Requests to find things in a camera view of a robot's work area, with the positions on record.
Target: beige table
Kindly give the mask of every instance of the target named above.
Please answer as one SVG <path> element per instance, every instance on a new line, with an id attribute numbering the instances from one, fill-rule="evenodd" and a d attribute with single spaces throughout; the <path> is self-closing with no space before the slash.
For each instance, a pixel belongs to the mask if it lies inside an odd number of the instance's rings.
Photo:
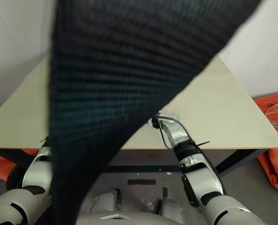
<path id="1" fill-rule="evenodd" d="M 40 141 L 48 136 L 48 60 L 46 57 L 0 108 L 0 148 L 40 148 Z M 278 148 L 278 133 L 219 57 L 163 111 L 178 115 L 197 143 L 210 141 L 203 149 Z M 164 148 L 159 131 L 149 125 L 123 146 Z"/>

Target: black fabric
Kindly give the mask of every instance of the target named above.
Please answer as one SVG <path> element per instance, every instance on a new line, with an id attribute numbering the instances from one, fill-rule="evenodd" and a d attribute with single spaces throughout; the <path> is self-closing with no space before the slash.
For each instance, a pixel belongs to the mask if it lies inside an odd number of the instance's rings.
<path id="1" fill-rule="evenodd" d="M 58 2 L 49 93 L 56 224 L 75 222 L 111 158 L 204 69 L 258 2 Z"/>

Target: black cloth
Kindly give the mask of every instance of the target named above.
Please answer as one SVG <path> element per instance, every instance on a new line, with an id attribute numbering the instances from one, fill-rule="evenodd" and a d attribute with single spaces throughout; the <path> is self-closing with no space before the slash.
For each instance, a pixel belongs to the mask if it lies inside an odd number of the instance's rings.
<path id="1" fill-rule="evenodd" d="M 56 224 L 74 224 L 112 157 L 205 68 L 258 3 L 58 1 L 49 81 Z"/>

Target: white wall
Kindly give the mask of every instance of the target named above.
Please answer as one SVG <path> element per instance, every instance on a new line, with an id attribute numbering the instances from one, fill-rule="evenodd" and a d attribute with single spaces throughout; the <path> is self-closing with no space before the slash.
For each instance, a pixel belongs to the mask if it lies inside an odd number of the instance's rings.
<path id="1" fill-rule="evenodd" d="M 220 57 L 253 97 L 278 92 L 278 0 L 266 0 Z"/>
<path id="2" fill-rule="evenodd" d="M 0 106 L 49 49 L 55 0 L 0 0 Z"/>

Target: floor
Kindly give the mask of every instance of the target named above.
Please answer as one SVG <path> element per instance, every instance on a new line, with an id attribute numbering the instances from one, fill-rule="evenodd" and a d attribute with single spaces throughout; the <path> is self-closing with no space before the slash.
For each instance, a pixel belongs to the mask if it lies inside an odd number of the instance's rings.
<path id="1" fill-rule="evenodd" d="M 232 154 L 232 150 L 205 151 L 214 165 Z M 172 151 L 168 150 L 124 150 L 111 165 L 177 165 Z M 155 185 L 128 185 L 129 179 L 155 179 Z M 235 197 L 265 223 L 278 225 L 278 191 L 269 183 L 258 161 L 252 160 L 222 178 L 228 195 Z M 98 193 L 111 188 L 122 192 L 122 210 L 150 211 L 162 197 L 162 188 L 168 189 L 168 196 L 174 198 L 183 209 L 188 225 L 206 225 L 199 209 L 189 205 L 183 191 L 181 173 L 104 173 L 96 181 L 81 207 L 86 213 Z M 0 180 L 0 194 L 5 183 Z"/>

